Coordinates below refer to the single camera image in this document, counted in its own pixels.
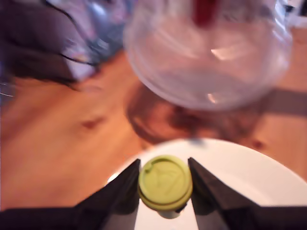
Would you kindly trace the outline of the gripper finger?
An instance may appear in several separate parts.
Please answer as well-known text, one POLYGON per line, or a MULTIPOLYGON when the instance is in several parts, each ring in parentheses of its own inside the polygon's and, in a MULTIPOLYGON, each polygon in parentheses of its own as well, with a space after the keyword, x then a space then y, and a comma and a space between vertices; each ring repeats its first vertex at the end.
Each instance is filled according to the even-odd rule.
POLYGON ((192 175, 192 205, 200 230, 257 230, 250 199, 224 184, 194 158, 188 159, 192 175))
POLYGON ((106 186, 76 207, 81 212, 78 230, 133 230, 139 207, 138 176, 141 160, 136 159, 106 186))

